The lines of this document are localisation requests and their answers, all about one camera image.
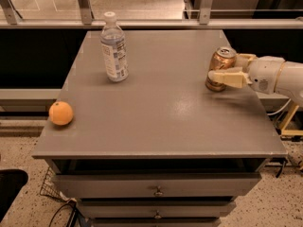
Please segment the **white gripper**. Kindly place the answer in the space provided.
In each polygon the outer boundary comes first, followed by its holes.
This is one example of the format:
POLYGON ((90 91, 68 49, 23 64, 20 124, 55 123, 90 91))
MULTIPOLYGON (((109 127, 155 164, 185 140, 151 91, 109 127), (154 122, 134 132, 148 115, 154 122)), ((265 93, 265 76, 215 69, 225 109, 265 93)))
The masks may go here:
POLYGON ((228 69, 211 70, 208 77, 214 81, 234 88, 243 88, 246 85, 264 94, 272 94, 275 91, 277 75, 281 65, 285 62, 283 58, 261 57, 255 54, 238 53, 235 66, 228 69), (248 74, 242 68, 248 67, 248 74))

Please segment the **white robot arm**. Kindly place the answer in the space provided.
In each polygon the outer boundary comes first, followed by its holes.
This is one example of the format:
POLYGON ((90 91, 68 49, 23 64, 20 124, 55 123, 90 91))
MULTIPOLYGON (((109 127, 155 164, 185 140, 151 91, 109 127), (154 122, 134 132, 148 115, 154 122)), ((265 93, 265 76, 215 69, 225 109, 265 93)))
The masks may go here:
POLYGON ((303 64, 300 62, 238 54, 232 68, 211 70, 208 75, 214 82, 234 88, 249 85, 256 92, 287 96, 303 106, 303 64))

